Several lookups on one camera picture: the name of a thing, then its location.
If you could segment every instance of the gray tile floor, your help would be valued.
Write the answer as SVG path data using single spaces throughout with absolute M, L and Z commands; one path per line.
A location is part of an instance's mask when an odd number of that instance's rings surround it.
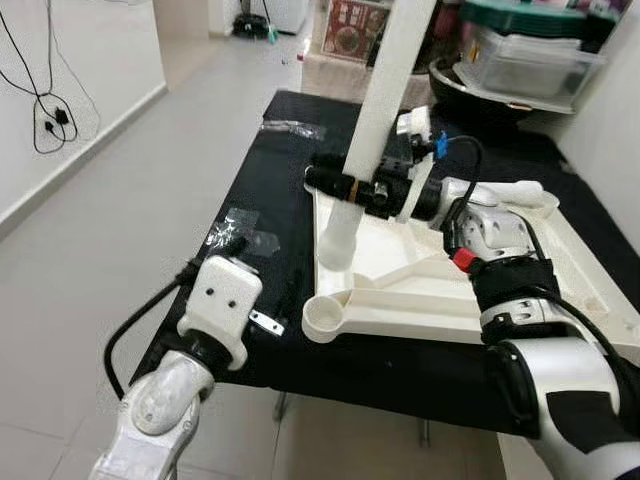
M 0 478 L 86 478 L 114 428 L 106 337 L 199 246 L 276 89 L 299 89 L 301 41 L 225 41 L 0 244 Z M 120 378 L 167 305 L 121 342 Z M 414 419 L 304 398 L 279 426 L 276 396 L 220 386 L 181 479 L 500 477 L 492 435 L 438 425 L 424 452 Z

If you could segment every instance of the metal bracket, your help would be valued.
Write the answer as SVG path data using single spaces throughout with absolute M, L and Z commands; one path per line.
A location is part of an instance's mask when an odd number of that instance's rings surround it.
M 281 324 L 257 310 L 251 310 L 249 320 L 274 337 L 281 337 L 284 333 L 284 327 Z

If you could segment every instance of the clear tape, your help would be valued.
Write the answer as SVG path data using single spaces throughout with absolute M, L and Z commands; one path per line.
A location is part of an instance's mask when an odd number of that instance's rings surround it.
M 231 242 L 244 237 L 247 246 L 243 253 L 259 257 L 270 257 L 280 250 L 278 236 L 270 232 L 255 230 L 259 212 L 230 208 L 224 222 L 215 222 L 207 235 L 205 245 L 209 247 L 207 256 L 224 250 Z
M 323 141 L 327 133 L 326 127 L 294 120 L 265 120 L 260 131 L 293 133 L 302 138 Z

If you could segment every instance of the white wall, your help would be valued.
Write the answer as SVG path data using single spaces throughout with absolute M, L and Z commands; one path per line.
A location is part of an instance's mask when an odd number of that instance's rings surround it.
M 209 31 L 231 35 L 233 21 L 241 12 L 238 0 L 209 0 Z
M 150 2 L 129 6 L 104 0 L 53 0 L 52 4 L 60 51 L 93 97 L 102 117 L 101 132 L 164 86 Z M 47 88 L 45 1 L 2 0 L 0 8 L 33 68 L 38 88 Z M 2 32 L 0 69 L 20 85 L 29 85 Z M 33 98 L 0 78 L 0 219 L 95 137 L 97 115 L 55 49 L 53 75 L 54 93 L 70 104 L 85 140 L 66 144 L 55 154 L 37 154 L 32 146 Z
M 604 53 L 609 63 L 583 92 L 579 113 L 547 133 L 640 253 L 640 0 Z

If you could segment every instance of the white cylinder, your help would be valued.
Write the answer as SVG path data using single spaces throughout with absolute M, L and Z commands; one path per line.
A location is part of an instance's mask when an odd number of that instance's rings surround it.
M 424 39 L 435 0 L 396 0 L 351 140 L 343 172 L 371 181 L 395 122 Z M 363 209 L 336 201 L 318 244 L 318 259 L 330 270 L 351 266 Z

